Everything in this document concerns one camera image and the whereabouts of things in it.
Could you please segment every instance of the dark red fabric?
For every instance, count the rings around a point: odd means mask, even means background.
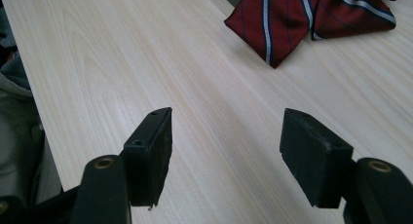
[[[242,0],[225,23],[274,68],[309,30],[318,40],[395,27],[382,0]]]

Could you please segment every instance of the light wood tabletop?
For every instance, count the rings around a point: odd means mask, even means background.
[[[343,223],[311,207],[279,151],[285,108],[413,181],[413,0],[390,32],[313,42],[278,69],[223,20],[226,0],[3,0],[65,190],[170,106],[159,205],[133,223]]]

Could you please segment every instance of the white stripe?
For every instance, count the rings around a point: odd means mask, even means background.
[[[395,24],[395,18],[393,16],[380,12],[379,10],[375,9],[373,6],[371,6],[367,2],[364,2],[361,0],[343,0],[343,1],[353,6],[360,6],[364,8],[365,10],[368,10],[369,12],[373,13],[374,15],[381,17],[383,19],[386,19]]]
[[[313,13],[311,11],[311,6],[309,0],[303,0],[304,8],[306,9],[307,17],[309,18],[309,28],[313,25]]]
[[[316,40],[322,40],[322,39],[324,39],[324,38],[318,36],[316,32],[313,33],[313,37],[314,37],[314,39],[316,39]]]
[[[264,35],[265,35],[265,45],[266,45],[266,54],[265,61],[270,64],[271,59],[271,38],[270,38],[270,27],[268,24],[268,1],[264,0],[262,12],[263,12],[263,21],[264,21]]]

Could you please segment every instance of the bow tie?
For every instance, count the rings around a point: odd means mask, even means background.
[[[382,0],[242,0],[225,23],[274,68],[308,31],[320,40],[395,28]]]

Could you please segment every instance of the brass screw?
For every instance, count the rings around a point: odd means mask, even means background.
[[[111,158],[103,158],[94,163],[95,168],[109,168],[115,161]]]
[[[0,201],[0,215],[3,214],[7,208],[9,208],[9,203],[6,201]]]
[[[382,163],[382,162],[379,162],[379,161],[370,161],[368,163],[368,165],[371,168],[374,168],[374,169],[376,169],[377,171],[380,171],[380,172],[391,172],[392,171],[392,168],[389,167],[389,165],[387,165],[385,163]]]

